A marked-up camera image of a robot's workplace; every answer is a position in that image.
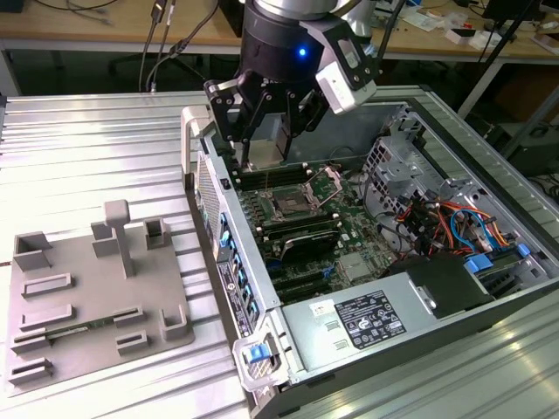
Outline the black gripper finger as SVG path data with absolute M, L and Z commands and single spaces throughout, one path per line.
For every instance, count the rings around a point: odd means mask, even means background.
M 304 132 L 313 132 L 327 110 L 328 101 L 320 89 L 313 89 L 303 106 L 295 93 L 287 93 L 286 113 L 281 117 L 282 125 L 276 138 L 276 148 L 284 160 L 289 155 L 293 139 Z
M 258 73 L 241 73 L 228 81 L 212 79 L 204 83 L 221 138 L 241 147 L 236 159 L 242 168 L 248 167 L 251 139 L 273 100 L 267 85 L 266 78 Z

